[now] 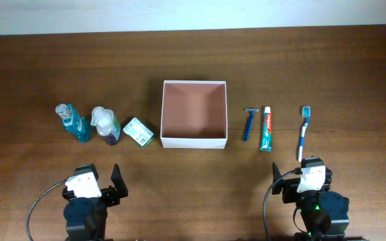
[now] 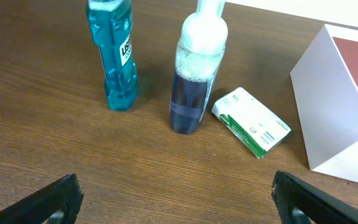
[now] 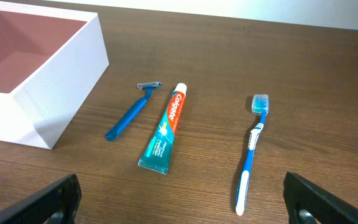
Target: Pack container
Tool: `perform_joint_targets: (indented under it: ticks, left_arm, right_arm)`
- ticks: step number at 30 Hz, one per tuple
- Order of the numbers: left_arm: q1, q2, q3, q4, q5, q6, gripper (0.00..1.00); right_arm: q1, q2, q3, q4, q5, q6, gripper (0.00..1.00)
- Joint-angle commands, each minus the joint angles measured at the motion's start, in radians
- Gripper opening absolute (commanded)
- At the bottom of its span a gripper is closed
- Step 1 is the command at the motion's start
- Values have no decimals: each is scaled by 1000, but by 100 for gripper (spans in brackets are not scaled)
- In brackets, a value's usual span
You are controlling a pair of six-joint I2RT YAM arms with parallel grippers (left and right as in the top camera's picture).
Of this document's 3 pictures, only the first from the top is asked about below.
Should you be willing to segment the green red toothpaste tube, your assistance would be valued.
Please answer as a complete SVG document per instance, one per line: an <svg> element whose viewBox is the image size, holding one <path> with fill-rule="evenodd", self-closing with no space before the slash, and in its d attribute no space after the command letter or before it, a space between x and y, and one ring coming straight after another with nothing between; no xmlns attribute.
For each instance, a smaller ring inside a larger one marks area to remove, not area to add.
<svg viewBox="0 0 386 241"><path fill-rule="evenodd" d="M272 133L271 133L271 107L266 106L263 113L263 131L262 131L262 141L261 141L261 150L262 151L272 151Z"/></svg>

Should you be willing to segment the blue white toothbrush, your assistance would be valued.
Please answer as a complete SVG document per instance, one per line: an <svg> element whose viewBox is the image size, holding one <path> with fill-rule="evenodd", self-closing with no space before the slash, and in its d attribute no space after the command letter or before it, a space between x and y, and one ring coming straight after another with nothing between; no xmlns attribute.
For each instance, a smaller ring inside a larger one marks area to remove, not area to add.
<svg viewBox="0 0 386 241"><path fill-rule="evenodd" d="M303 150L304 150L304 141L306 136L306 130L308 128L309 122L310 122L310 116L311 116L311 108L310 106L303 106L302 107L302 117L304 118L304 123L301 127L300 132L300 142L298 147L298 161L302 161L303 156Z"/></svg>

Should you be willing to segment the green white soap box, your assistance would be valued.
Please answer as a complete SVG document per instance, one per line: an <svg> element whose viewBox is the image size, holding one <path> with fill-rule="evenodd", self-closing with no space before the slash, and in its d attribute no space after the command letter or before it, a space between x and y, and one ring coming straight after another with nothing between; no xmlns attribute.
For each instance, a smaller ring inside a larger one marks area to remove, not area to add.
<svg viewBox="0 0 386 241"><path fill-rule="evenodd" d="M130 136L141 148L146 147L155 137L139 119L132 118L124 127L123 132Z"/></svg>

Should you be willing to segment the teal mouthwash bottle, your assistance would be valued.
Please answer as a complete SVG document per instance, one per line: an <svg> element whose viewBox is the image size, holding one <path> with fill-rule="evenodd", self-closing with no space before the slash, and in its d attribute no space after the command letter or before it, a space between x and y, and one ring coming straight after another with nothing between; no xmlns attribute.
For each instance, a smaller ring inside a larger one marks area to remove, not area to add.
<svg viewBox="0 0 386 241"><path fill-rule="evenodd" d="M73 134L80 143L90 140L90 123L79 115L71 104L59 104L55 108L56 114L62 119L64 128Z"/></svg>

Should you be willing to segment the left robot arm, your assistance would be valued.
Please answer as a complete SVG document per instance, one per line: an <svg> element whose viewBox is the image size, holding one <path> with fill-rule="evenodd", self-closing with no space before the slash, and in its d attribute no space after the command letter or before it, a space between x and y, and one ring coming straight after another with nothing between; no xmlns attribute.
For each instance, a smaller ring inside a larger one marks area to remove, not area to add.
<svg viewBox="0 0 386 241"><path fill-rule="evenodd" d="M114 164L112 185L100 188L94 164L83 165L65 182L62 197L68 201L64 208L67 240L104 240L109 207L117 206L129 191L119 166Z"/></svg>

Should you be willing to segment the blue disposable razor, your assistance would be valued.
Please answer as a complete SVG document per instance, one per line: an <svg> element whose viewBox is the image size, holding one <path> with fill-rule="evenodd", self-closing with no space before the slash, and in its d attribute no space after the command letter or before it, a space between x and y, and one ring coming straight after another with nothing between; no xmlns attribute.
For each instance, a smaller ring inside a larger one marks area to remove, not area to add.
<svg viewBox="0 0 386 241"><path fill-rule="evenodd" d="M249 113L249 117L247 118L247 122L245 125L245 132L243 135L243 141L247 142L249 140L249 136L251 133L251 128L253 126L253 120L256 112L259 112L258 108L245 108L244 111Z"/></svg>

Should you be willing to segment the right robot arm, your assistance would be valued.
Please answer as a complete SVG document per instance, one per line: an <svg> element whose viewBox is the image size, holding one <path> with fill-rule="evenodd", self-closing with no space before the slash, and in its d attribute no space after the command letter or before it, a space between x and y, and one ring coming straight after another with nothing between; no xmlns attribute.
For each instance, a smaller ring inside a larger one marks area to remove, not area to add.
<svg viewBox="0 0 386 241"><path fill-rule="evenodd" d="M285 204L294 203L306 228L295 233L294 240L345 240L349 199L330 190L332 171L321 158L305 158L300 164L284 175L272 165L271 193L281 194Z"/></svg>

